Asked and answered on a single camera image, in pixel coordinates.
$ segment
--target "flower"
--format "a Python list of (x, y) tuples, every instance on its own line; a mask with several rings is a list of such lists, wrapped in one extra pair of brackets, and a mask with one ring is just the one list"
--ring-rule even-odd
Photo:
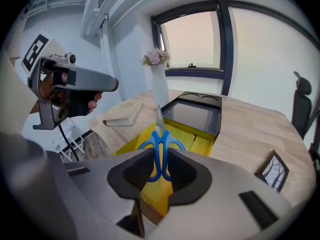
[(164, 64), (170, 60), (170, 55), (167, 51), (154, 48), (151, 51), (147, 51), (146, 55), (141, 60), (142, 65), (152, 66), (158, 64)]

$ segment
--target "pink flower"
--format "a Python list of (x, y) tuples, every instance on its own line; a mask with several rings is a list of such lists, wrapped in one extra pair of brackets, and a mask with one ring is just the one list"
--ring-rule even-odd
[(157, 53), (152, 55), (149, 54), (149, 58), (152, 65), (157, 65), (160, 62), (160, 58)]
[(147, 51), (146, 53), (147, 53), (147, 55), (148, 55), (149, 57), (154, 57), (154, 56), (158, 55), (157, 49), (153, 49), (153, 50), (151, 50), (151, 51)]

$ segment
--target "black chair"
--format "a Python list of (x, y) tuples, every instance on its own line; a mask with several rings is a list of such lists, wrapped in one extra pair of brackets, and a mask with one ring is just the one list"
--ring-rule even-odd
[(316, 172), (316, 181), (319, 183), (320, 179), (320, 154), (319, 154), (319, 146), (320, 146), (320, 113), (316, 117), (316, 128), (313, 143), (311, 143), (309, 154), (311, 156), (311, 160), (313, 162), (314, 170)]
[(309, 81), (301, 77), (297, 72), (293, 72), (298, 80), (296, 81), (296, 90), (293, 98), (293, 113), (291, 123), (304, 139), (307, 133), (307, 125), (311, 113), (312, 103), (306, 96), (311, 94), (311, 85)]

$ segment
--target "yellow box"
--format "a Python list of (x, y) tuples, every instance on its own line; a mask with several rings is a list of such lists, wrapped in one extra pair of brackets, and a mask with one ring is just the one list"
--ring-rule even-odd
[[(215, 136), (190, 128), (188, 126), (164, 119), (164, 127), (170, 132), (172, 137), (182, 142), (186, 151), (197, 153), (203, 156), (209, 156)], [(148, 140), (151, 133), (156, 129), (156, 123), (150, 125), (141, 134), (132, 139), (125, 146), (120, 148), (113, 156), (121, 155), (127, 152), (137, 150), (139, 146)], [(179, 149), (176, 144), (171, 144), (170, 148)], [(152, 148), (152, 145), (147, 145), (146, 149)], [(162, 164), (163, 160), (163, 145), (159, 145), (159, 156)], [(154, 164), (151, 176), (156, 175), (156, 166)], [(147, 182), (144, 186), (141, 197), (143, 201), (151, 205), (160, 215), (165, 216), (168, 212), (168, 198), (173, 194), (172, 184), (166, 181), (162, 176), (156, 182)]]

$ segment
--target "black cable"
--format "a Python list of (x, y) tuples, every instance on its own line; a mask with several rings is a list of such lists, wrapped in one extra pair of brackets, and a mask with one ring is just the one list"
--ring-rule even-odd
[(62, 134), (62, 137), (64, 138), (64, 141), (67, 143), (67, 145), (68, 145), (69, 148), (71, 149), (72, 153), (73, 153), (74, 156), (75, 156), (75, 159), (76, 159), (77, 161), (79, 161), (79, 157), (77, 156), (74, 148), (70, 145), (69, 141), (67, 140), (66, 135), (65, 135), (64, 131), (62, 130), (61, 125), (59, 124), (58, 126), (59, 126), (60, 132), (61, 132), (61, 134)]

